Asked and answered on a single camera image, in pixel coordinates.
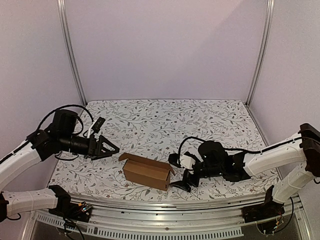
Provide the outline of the brown cardboard box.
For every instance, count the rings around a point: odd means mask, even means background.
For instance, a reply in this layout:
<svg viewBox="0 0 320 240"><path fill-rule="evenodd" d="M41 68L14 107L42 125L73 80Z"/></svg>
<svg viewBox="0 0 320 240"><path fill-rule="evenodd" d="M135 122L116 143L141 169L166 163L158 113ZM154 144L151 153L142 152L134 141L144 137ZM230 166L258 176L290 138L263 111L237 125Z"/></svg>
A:
<svg viewBox="0 0 320 240"><path fill-rule="evenodd" d="M119 156L118 161L125 161L122 171L127 181L161 191L168 190L171 175L176 175L169 163L143 156L125 152Z"/></svg>

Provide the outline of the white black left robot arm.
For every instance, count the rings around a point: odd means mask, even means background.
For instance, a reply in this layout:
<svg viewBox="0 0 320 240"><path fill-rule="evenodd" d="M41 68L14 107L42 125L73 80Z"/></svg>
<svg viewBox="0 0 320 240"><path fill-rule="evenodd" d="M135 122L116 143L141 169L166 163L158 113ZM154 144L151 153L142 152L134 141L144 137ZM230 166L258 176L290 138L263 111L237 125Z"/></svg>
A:
<svg viewBox="0 0 320 240"><path fill-rule="evenodd" d="M87 221L90 216L88 205L72 203L70 194L59 185L18 192L10 192L7 188L29 169L57 157L62 152L91 160L104 159L119 153L119 147L103 135L95 136L105 122L103 117L92 120L86 135L81 136L80 132L75 131L75 127L76 123L81 123L82 120L69 108L69 105L64 105L52 110L52 122L45 129L38 126L16 149L0 160L1 221L14 220L14 215L42 209L64 219Z"/></svg>

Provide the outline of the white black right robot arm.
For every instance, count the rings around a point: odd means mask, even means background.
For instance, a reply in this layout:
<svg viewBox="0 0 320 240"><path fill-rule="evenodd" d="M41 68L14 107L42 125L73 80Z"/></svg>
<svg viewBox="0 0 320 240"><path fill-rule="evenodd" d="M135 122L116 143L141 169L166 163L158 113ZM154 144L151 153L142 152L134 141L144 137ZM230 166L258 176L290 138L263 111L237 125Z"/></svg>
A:
<svg viewBox="0 0 320 240"><path fill-rule="evenodd" d="M200 158L180 151L171 153L168 162L184 169L182 180L171 186L191 191L198 187L200 179L222 177L227 182L248 180L257 174L280 166L300 163L292 172L267 192L267 200L259 206L262 218L269 218L291 195L320 176L320 132L309 123L300 125L300 130L291 137L261 150L230 148L214 140L202 140L198 147Z"/></svg>

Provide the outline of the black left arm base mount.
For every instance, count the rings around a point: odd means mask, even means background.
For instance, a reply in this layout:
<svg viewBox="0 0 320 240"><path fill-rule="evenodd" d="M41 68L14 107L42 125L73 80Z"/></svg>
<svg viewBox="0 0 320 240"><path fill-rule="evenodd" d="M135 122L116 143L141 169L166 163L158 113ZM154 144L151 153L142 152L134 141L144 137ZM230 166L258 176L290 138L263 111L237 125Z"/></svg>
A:
<svg viewBox="0 0 320 240"><path fill-rule="evenodd" d="M50 185L48 188L54 192L57 198L56 207L48 210L50 214L75 221L89 222L93 210L90 203L85 201L71 202L71 196L59 185Z"/></svg>

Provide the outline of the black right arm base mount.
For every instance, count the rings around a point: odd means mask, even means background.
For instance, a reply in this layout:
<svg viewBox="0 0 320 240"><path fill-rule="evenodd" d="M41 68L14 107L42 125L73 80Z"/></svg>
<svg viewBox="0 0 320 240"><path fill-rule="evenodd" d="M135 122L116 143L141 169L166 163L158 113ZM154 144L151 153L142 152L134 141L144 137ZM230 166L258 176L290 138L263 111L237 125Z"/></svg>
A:
<svg viewBox="0 0 320 240"><path fill-rule="evenodd" d="M268 188L265 193L264 202L261 204L245 206L241 209L242 217L245 223L260 221L276 217L285 213L284 204L273 200L274 185Z"/></svg>

